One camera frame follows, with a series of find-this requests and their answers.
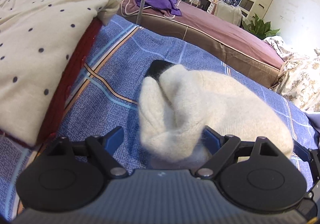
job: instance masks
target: brown mattress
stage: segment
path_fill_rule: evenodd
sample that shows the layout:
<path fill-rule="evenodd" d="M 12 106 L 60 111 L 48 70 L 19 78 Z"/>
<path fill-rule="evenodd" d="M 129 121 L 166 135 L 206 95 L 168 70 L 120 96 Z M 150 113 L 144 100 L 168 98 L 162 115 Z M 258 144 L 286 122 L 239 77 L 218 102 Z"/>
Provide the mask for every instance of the brown mattress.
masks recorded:
<path fill-rule="evenodd" d="M 119 15 L 135 23 L 133 0 L 123 0 Z M 247 31 L 184 2 L 178 3 L 182 16 L 171 19 L 163 11 L 144 9 L 141 26 L 163 36 L 194 44 L 224 63 L 269 88 L 277 80 L 282 59 L 268 44 Z"/>

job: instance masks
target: blue plaid bedsheet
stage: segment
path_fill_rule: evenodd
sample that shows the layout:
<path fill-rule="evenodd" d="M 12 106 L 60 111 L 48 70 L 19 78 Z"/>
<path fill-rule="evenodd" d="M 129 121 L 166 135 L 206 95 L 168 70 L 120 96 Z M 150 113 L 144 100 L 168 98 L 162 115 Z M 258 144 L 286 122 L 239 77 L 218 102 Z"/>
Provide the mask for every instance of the blue plaid bedsheet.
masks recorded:
<path fill-rule="evenodd" d="M 292 103 L 234 71 L 208 52 L 182 40 L 157 35 L 117 15 L 96 37 L 85 68 L 72 87 L 58 135 L 80 141 L 122 126 L 124 143 L 114 157 L 129 172 L 145 168 L 148 153 L 139 144 L 137 101 L 145 72 L 155 59 L 183 64 L 188 69 L 230 75 L 274 109 L 288 126 L 293 139 L 307 148 L 317 148 L 316 131 L 305 114 Z M 0 151 L 0 214 L 10 220 L 20 208 L 14 186 L 16 178 L 34 159 L 36 152 L 6 137 L 0 137 Z M 309 189 L 312 177 L 308 163 L 296 155 L 292 155 L 291 161 L 306 178 Z"/>

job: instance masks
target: bed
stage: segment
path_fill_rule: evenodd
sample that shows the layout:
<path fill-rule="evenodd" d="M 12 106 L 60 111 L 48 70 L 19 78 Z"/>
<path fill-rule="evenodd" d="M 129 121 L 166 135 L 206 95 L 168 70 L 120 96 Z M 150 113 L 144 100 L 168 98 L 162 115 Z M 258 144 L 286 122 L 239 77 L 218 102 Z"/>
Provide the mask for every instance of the bed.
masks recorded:
<path fill-rule="evenodd" d="M 141 26 L 194 44 L 267 88 L 274 85 L 283 64 L 274 49 L 245 30 L 190 4 L 179 0 L 177 7 L 182 16 L 145 8 Z M 135 23 L 138 10 L 134 0 L 123 0 L 118 14 Z"/>
<path fill-rule="evenodd" d="M 316 131 L 292 103 L 238 73 L 210 53 L 173 37 L 160 36 L 115 15 L 102 27 L 87 56 L 70 96 L 58 136 L 72 141 L 104 135 L 116 126 L 124 128 L 124 143 L 114 157 L 130 172 L 146 168 L 148 153 L 139 144 L 138 97 L 143 77 L 153 60 L 183 64 L 188 69 L 206 69 L 234 77 L 265 100 L 288 126 L 292 137 L 307 148 L 317 148 Z M 17 176 L 45 149 L 30 150 L 0 136 L 0 214 L 10 220 L 23 207 L 16 194 Z M 292 163 L 312 186 L 307 163 L 292 155 Z"/>

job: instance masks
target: pillow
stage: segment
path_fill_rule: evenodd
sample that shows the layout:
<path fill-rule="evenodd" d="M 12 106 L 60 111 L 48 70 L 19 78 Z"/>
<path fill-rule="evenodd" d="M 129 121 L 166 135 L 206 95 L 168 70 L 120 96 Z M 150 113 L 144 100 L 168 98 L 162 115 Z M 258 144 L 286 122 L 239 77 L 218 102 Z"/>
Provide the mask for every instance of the pillow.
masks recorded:
<path fill-rule="evenodd" d="M 0 0 L 0 6 L 0 129 L 34 146 L 57 129 L 94 35 L 119 3 Z M 88 31 L 94 17 L 101 22 L 95 20 Z M 85 32 L 91 37 L 87 43 Z"/>
<path fill-rule="evenodd" d="M 242 13 L 240 7 L 231 6 L 223 1 L 217 3 L 214 15 L 238 27 L 241 24 Z"/>

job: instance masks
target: white polka dot pillow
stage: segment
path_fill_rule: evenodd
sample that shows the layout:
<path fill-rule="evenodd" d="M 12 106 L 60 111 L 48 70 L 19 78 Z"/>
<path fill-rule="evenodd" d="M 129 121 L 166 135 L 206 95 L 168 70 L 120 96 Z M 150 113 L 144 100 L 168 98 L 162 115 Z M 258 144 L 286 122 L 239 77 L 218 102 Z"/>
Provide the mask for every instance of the white polka dot pillow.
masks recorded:
<path fill-rule="evenodd" d="M 106 25 L 118 7 L 117 0 L 0 0 L 0 130 L 29 146 L 39 141 L 77 44 L 94 17 Z"/>

